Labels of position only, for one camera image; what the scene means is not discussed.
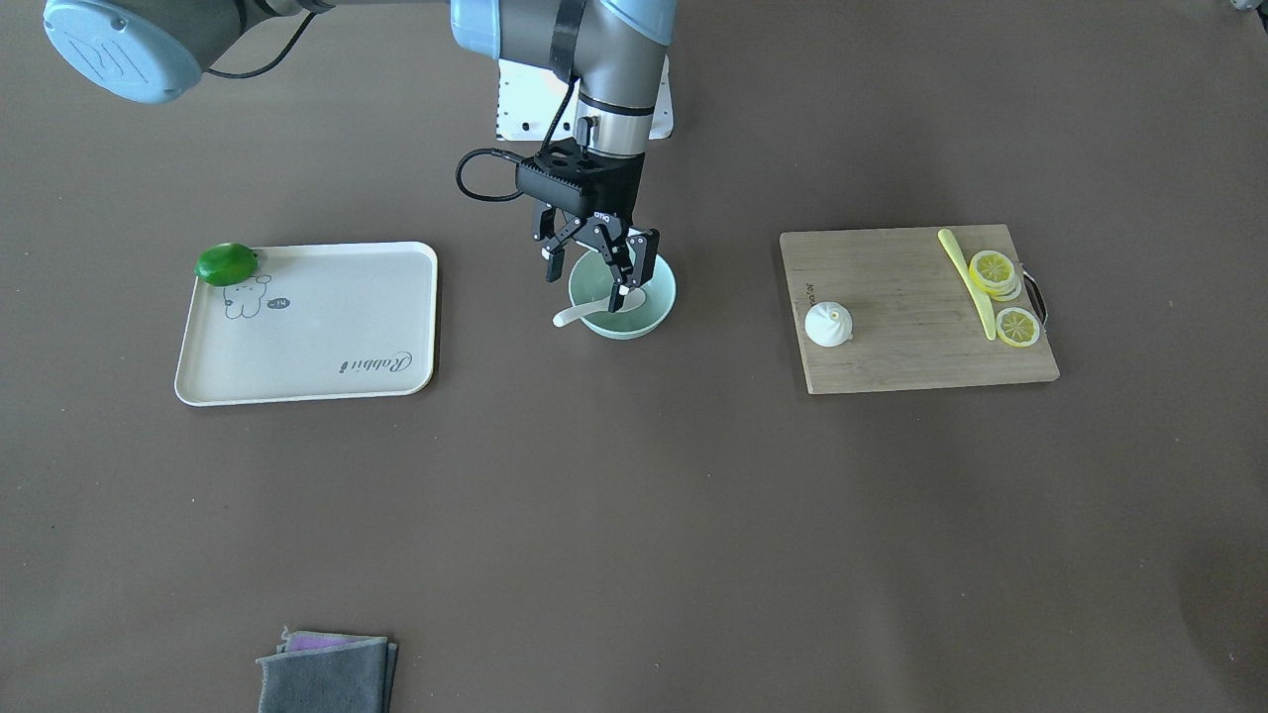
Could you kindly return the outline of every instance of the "lemon slice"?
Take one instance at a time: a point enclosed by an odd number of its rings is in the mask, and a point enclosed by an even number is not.
[[[1008,294],[1016,288],[1017,269],[1013,261],[1003,252],[995,250],[983,250],[973,256],[969,263],[969,277],[992,297]]]
[[[1044,327],[1040,326],[1035,315],[1021,307],[1004,307],[995,315],[995,331],[999,341],[1008,346],[1030,346],[1038,341]]]
[[[1012,302],[1013,299],[1021,297],[1023,289],[1022,280],[1013,280],[1013,282],[1016,284],[1013,284],[1012,292],[1009,292],[1008,294],[992,294],[990,298],[994,299],[995,302]]]

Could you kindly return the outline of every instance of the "light green bowl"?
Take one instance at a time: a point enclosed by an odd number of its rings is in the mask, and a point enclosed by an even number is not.
[[[572,266],[568,275],[568,299],[573,306],[585,304],[596,299],[607,299],[612,291],[612,273],[607,264],[597,252],[586,252]],[[654,330],[673,308],[673,299],[678,294],[678,283],[673,279],[673,270],[664,258],[656,256],[656,273],[652,279],[643,285],[647,301],[629,312],[596,312],[581,321],[586,322],[590,331],[606,336],[607,339],[635,339]]]

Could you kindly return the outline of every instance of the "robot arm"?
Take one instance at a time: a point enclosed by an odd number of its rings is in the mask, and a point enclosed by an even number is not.
[[[391,1],[48,0],[44,30],[93,82],[157,104],[193,89],[261,22]],[[560,277],[564,245],[574,240],[611,268],[611,311],[652,279],[656,264],[659,236],[634,228],[633,211],[676,8],[677,0],[450,1],[460,46],[549,69],[579,91],[574,136],[519,161],[516,186],[538,200],[533,237],[548,261],[547,280]]]

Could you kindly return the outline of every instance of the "black cable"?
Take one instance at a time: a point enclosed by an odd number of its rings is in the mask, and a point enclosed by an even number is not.
[[[550,148],[550,137],[554,136],[555,127],[559,126],[559,119],[563,118],[564,109],[568,108],[568,101],[572,101],[572,90],[577,88],[576,75],[568,80],[568,91],[563,94],[563,101],[559,103],[559,110],[555,112],[555,118],[550,119],[550,128],[547,129],[547,134],[541,138],[541,151]]]
[[[246,0],[233,0],[238,9],[238,37],[246,34]]]
[[[514,151],[505,151],[502,148],[477,148],[470,154],[463,156],[462,161],[458,161],[458,167],[454,170],[454,181],[458,183],[458,190],[463,192],[467,198],[474,198],[476,200],[483,200],[486,203],[506,203],[507,200],[515,200],[516,198],[524,195],[522,190],[516,190],[515,193],[507,193],[506,195],[482,195],[479,193],[472,193],[468,190],[467,184],[463,183],[463,169],[467,167],[467,162],[477,156],[496,156],[503,161],[510,161],[519,165],[524,160],[524,156],[515,154]]]
[[[568,91],[564,93],[563,101],[559,104],[559,110],[555,112],[554,119],[550,121],[550,128],[547,129],[547,136],[541,140],[543,152],[550,148],[550,137],[554,136],[554,129],[559,126],[559,119],[563,118],[563,113],[568,108],[568,101],[572,101],[572,91],[577,86],[577,79],[578,77],[572,77],[572,81],[568,82]],[[507,193],[506,195],[483,195],[479,193],[473,193],[470,189],[468,189],[467,184],[463,183],[463,169],[465,169],[467,164],[477,156],[495,156],[497,159],[502,159],[503,161],[510,161],[516,165],[519,165],[525,160],[524,156],[520,156],[514,151],[506,151],[503,148],[477,148],[467,154],[465,156],[462,157],[460,161],[458,161],[458,167],[454,169],[454,183],[458,184],[458,190],[462,190],[463,195],[465,195],[467,198],[474,198],[476,200],[483,200],[486,203],[506,203],[508,200],[515,200],[516,198],[524,195],[522,190],[516,190],[515,193]]]
[[[255,70],[254,72],[230,74],[230,72],[218,72],[208,67],[207,74],[212,76],[218,76],[221,79],[251,79],[262,75],[264,72],[280,65],[281,61],[287,58],[287,55],[289,55],[290,49],[295,46],[297,42],[299,42],[299,37],[304,33],[306,29],[308,29],[309,23],[312,23],[313,18],[316,16],[317,13],[308,13],[308,16],[304,18],[304,22],[299,23],[299,29],[295,30],[295,34],[290,36],[290,42],[288,42],[287,46],[281,48],[281,53],[279,53],[276,58],[274,58],[268,65],[260,67],[259,70]]]

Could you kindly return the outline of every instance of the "white tray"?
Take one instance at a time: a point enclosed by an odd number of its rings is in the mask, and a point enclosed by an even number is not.
[[[403,396],[427,384],[436,252],[421,242],[255,249],[231,287],[194,283],[176,365],[190,406]]]

